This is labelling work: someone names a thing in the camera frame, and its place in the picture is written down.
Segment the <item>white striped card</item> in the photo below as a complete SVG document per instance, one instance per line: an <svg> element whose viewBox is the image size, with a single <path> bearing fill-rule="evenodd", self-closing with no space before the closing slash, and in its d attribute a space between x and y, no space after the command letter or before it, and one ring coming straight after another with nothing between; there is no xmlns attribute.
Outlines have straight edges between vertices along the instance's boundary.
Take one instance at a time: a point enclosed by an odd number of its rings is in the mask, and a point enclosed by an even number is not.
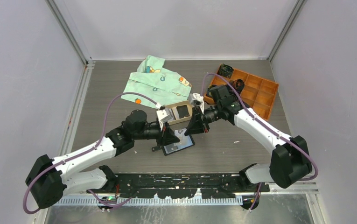
<svg viewBox="0 0 357 224"><path fill-rule="evenodd" d="M178 137L178 138L180 138L180 139L186 137L186 136L185 136L186 130L187 130L186 128L175 130L175 136Z"/></svg>

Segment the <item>black leather card holder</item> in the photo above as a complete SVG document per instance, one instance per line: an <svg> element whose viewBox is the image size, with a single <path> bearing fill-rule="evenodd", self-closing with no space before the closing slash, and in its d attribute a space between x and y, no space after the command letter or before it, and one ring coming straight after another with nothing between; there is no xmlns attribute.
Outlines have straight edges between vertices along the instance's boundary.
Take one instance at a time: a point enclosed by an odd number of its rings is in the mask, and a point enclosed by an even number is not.
<svg viewBox="0 0 357 224"><path fill-rule="evenodd" d="M152 150L152 152L162 151L165 156L168 156L168 155L177 153L181 150L190 148L195 145L195 142L191 135L189 135L189 136L183 135L183 136L180 136L179 139L180 139L180 141L177 143L173 143L173 144L170 144L167 146L155 146L155 147L152 147L151 150Z"/></svg>

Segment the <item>black vip card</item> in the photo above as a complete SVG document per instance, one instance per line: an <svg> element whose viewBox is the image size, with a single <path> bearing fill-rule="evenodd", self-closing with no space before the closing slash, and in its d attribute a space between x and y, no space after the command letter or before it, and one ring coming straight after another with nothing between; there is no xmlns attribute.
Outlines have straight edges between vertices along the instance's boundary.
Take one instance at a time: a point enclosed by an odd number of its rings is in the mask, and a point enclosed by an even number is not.
<svg viewBox="0 0 357 224"><path fill-rule="evenodd" d="M190 117L188 106L187 105L180 105L177 106L177 112L179 119Z"/></svg>

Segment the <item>green cartoon print cloth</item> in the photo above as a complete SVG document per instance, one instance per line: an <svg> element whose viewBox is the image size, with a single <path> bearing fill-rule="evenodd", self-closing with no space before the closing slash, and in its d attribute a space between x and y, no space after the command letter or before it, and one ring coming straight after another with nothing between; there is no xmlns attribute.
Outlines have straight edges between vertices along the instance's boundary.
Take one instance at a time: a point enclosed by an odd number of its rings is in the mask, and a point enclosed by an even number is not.
<svg viewBox="0 0 357 224"><path fill-rule="evenodd" d="M192 84L179 73L164 68L164 63L165 59L148 55L137 71L130 74L124 89L124 92L136 92L138 95L127 94L121 98L151 108L154 108L155 104L143 96L161 105L187 100Z"/></svg>

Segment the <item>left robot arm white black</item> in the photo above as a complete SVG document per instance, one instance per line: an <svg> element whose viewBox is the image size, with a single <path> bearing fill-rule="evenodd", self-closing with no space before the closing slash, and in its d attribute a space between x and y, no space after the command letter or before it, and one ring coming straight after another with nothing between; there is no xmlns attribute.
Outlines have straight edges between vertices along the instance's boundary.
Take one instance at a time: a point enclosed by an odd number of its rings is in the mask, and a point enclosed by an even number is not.
<svg viewBox="0 0 357 224"><path fill-rule="evenodd" d="M156 115L157 121L148 123L144 111L134 110L119 127L86 147L55 158L49 158L46 154L38 157L25 180L28 187L23 198L25 211L30 213L27 209L29 194L39 209L45 209L63 196L82 190L114 191L117 181L109 168L101 166L89 172L83 170L128 151L134 147L136 140L156 140L158 146L178 143L180 139L168 124L172 119L171 112L162 107Z"/></svg>

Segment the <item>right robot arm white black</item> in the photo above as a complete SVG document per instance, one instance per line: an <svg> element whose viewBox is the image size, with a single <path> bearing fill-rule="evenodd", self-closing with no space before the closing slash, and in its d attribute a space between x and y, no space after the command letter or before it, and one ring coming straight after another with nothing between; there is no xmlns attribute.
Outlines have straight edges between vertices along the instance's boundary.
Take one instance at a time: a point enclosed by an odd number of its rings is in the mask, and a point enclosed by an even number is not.
<svg viewBox="0 0 357 224"><path fill-rule="evenodd" d="M272 182L281 188L288 188L313 171L306 141L301 136L285 134L255 113L255 111L234 93L228 85L211 88L215 105L204 108L204 99L199 93L191 93L189 102L194 106L192 118L185 135L207 133L210 123L223 119L246 131L271 155L268 164L254 163L239 172L239 185L250 192L258 183Z"/></svg>

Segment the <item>beige oval tray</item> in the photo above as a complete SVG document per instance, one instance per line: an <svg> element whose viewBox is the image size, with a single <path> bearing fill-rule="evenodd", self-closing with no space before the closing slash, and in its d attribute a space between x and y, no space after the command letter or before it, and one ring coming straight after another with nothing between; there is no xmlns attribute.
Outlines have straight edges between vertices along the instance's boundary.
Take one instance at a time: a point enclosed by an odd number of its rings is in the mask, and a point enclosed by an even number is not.
<svg viewBox="0 0 357 224"><path fill-rule="evenodd" d="M175 125L185 121L189 121L192 117L193 105L189 101L182 101L165 106L166 109L172 115L172 118L168 121L170 125Z"/></svg>

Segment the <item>rolled dark belt back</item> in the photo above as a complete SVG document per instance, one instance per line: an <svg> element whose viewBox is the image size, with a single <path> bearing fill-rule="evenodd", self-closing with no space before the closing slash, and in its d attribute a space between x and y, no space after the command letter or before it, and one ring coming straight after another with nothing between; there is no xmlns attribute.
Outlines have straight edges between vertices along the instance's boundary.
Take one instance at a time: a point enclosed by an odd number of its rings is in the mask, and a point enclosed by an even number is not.
<svg viewBox="0 0 357 224"><path fill-rule="evenodd" d="M226 78L231 78L232 74L234 72L234 69L227 65L227 64L221 64L217 74Z"/></svg>

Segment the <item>orange compartment organizer tray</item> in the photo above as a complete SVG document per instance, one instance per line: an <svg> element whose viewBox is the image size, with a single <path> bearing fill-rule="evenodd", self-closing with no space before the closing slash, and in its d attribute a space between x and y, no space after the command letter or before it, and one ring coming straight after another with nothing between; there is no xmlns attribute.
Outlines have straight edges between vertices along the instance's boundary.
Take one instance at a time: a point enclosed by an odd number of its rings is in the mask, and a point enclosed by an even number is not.
<svg viewBox="0 0 357 224"><path fill-rule="evenodd" d="M239 94L241 99L260 117L269 120L278 92L278 83L235 68L231 78L224 79L230 84L236 79L242 79L245 86Z"/></svg>

